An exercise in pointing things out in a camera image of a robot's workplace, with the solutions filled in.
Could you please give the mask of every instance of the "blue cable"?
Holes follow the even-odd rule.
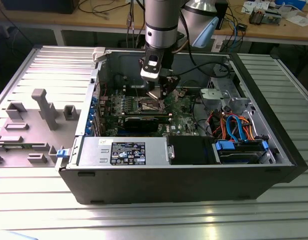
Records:
[[[235,37],[234,37],[234,42],[232,44],[232,46],[230,47],[230,52],[233,50],[234,46],[235,46],[235,43],[236,43],[236,38],[237,38],[237,29],[236,29],[236,26],[235,26],[235,23],[233,23],[232,21],[229,21],[233,27],[234,27],[234,33],[235,33]]]
[[[240,138],[243,140],[243,141],[246,141],[246,136],[243,132],[243,127],[242,127],[242,123],[240,122],[239,118],[237,116],[229,116],[226,120],[226,130],[228,132],[228,134],[234,139],[235,142],[238,142],[238,139],[231,133],[231,130],[230,130],[230,126],[229,126],[229,123],[230,123],[230,119],[231,118],[235,118],[236,121],[237,121],[237,126],[238,126],[238,132],[239,132],[239,136]]]

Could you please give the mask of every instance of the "wooden tabletop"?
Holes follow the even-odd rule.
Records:
[[[308,26],[298,26],[285,19],[280,21],[279,25],[276,24],[261,24],[253,25],[249,24],[248,18],[250,15],[241,13],[242,4],[244,0],[229,0],[230,8],[233,11],[234,16],[237,18],[239,23],[247,25],[246,36],[247,37],[260,37],[268,39],[286,39],[286,40],[298,40],[308,41]],[[308,12],[308,5],[306,5],[303,11]],[[215,31],[215,34],[219,35],[231,35],[232,30],[229,26],[230,23],[223,23],[222,29]]]
[[[308,41],[308,26],[301,27],[293,24],[285,19],[282,19],[279,25],[261,24],[259,26],[248,23],[248,14],[241,13],[241,6],[244,0],[229,0],[230,7],[240,23],[248,25],[246,37],[260,37],[268,39],[286,39]],[[108,4],[111,0],[93,0],[93,5]],[[115,0],[108,6],[101,6],[97,10],[103,11],[120,5],[126,4],[125,0]],[[102,17],[95,16],[91,13],[75,9],[73,14],[59,14],[48,12],[31,12],[31,11],[7,11],[1,5],[4,13],[15,23],[32,23],[32,24],[57,24],[83,27],[104,27],[104,28],[125,28],[127,13],[129,6],[120,7],[108,12],[105,20]],[[81,5],[81,8],[86,11],[91,11],[89,2]],[[135,28],[140,29],[143,22],[143,13],[141,8],[135,4],[134,8]],[[6,21],[5,17],[0,13],[0,21]],[[232,35],[232,30],[227,22],[223,24],[221,30],[215,31],[216,35]]]

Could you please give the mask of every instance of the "power supply label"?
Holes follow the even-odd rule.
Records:
[[[113,142],[111,165],[146,165],[144,142]]]

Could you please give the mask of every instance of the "metal slotted surface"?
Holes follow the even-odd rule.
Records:
[[[273,71],[279,70],[273,61],[271,66]],[[263,75],[259,74],[259,83],[265,81]],[[272,81],[284,79],[283,75],[265,79],[270,77]],[[264,94],[276,94],[280,89],[265,84],[260,88]],[[291,93],[303,100],[295,85],[281,89],[279,94]],[[308,123],[306,118],[299,120],[289,107],[272,107],[280,110],[277,114],[288,114],[290,121]],[[295,113],[308,110],[293,109]],[[308,164],[308,150],[300,147]],[[308,239],[308,171],[291,183],[272,187],[254,201],[81,205],[54,168],[1,168],[0,229],[40,240]]]
[[[239,57],[302,157],[308,161],[308,93],[280,60],[269,55],[239,54]]]
[[[22,102],[27,109],[39,109],[31,94],[34,89],[44,88],[46,99],[55,109],[65,105],[82,108],[90,75],[95,68],[91,47],[43,46],[34,49],[24,62],[24,69],[16,74],[10,90],[0,104],[0,128],[8,118],[5,109],[10,102]]]

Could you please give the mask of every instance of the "motherboard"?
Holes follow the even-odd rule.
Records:
[[[100,97],[100,119],[104,137],[163,137],[198,135],[192,98],[175,90],[158,101],[140,90],[115,90]]]

